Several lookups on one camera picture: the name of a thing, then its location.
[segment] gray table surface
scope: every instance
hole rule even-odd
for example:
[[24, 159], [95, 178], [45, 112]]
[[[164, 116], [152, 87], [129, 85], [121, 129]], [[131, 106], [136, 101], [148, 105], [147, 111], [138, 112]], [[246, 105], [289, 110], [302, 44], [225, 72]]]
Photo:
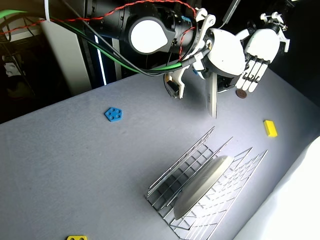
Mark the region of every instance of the gray table surface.
[[[178, 239], [144, 194], [216, 126], [212, 148], [234, 137], [231, 155], [269, 150], [214, 234], [231, 240], [319, 133], [320, 110], [267, 70], [247, 98], [219, 94], [212, 119], [204, 82], [190, 71], [183, 78], [181, 100], [169, 97], [161, 77], [135, 75], [0, 125], [1, 239]], [[123, 119], [109, 122], [109, 107]], [[266, 119], [277, 138], [267, 137]]]

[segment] white plate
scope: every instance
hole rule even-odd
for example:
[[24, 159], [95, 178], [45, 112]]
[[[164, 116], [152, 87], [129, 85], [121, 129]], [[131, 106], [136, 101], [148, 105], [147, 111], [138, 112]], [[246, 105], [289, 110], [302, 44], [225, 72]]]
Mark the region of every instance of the white plate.
[[184, 216], [216, 183], [234, 161], [232, 156], [210, 160], [182, 189], [174, 204], [174, 218]]

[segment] yellow block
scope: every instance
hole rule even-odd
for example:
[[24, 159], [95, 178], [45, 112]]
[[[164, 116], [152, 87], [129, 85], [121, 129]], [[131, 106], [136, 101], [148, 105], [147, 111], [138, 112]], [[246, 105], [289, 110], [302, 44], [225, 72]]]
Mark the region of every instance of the yellow block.
[[278, 136], [277, 129], [276, 129], [275, 123], [273, 121], [265, 120], [264, 121], [264, 127], [265, 127], [265, 130], [266, 130], [266, 134], [269, 137]]
[[66, 240], [87, 240], [86, 236], [68, 236]]

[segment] blue pentagon block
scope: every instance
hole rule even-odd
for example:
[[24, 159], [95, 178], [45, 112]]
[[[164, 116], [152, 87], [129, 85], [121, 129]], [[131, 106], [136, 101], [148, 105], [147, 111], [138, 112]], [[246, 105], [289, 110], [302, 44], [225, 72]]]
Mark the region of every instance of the blue pentagon block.
[[104, 115], [109, 119], [110, 122], [119, 121], [122, 119], [122, 110], [115, 107], [110, 107]]

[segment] metal wire rack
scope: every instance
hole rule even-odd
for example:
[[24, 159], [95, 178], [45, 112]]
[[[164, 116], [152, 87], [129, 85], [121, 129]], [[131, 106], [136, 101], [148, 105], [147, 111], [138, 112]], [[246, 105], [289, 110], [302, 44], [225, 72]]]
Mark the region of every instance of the metal wire rack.
[[211, 189], [182, 218], [175, 220], [174, 205], [183, 187], [209, 161], [225, 148], [232, 137], [216, 151], [205, 142], [214, 130], [211, 128], [182, 155], [148, 189], [146, 199], [170, 228], [183, 240], [207, 240], [230, 209], [238, 194], [255, 171], [267, 150], [247, 160], [252, 147], [239, 153]]

